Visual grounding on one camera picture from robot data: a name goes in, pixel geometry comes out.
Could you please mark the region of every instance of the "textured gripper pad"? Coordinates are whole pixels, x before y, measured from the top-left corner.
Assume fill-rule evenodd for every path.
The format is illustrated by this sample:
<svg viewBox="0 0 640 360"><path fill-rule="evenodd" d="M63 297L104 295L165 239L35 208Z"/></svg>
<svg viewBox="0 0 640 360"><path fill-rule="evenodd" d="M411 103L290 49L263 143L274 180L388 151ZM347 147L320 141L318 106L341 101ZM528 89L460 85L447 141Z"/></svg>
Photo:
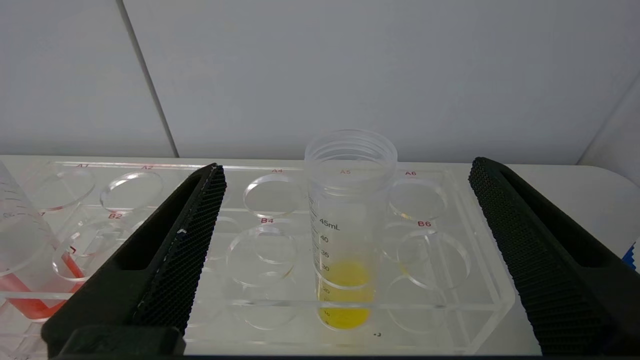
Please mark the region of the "textured gripper pad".
<svg viewBox="0 0 640 360"><path fill-rule="evenodd" d="M543 353L637 352L640 306L616 308L640 304L640 277L504 165L477 158L469 183Z"/></svg>
<svg viewBox="0 0 640 360"><path fill-rule="evenodd" d="M177 327L184 334L226 187L220 166L182 221L133 325Z"/></svg>

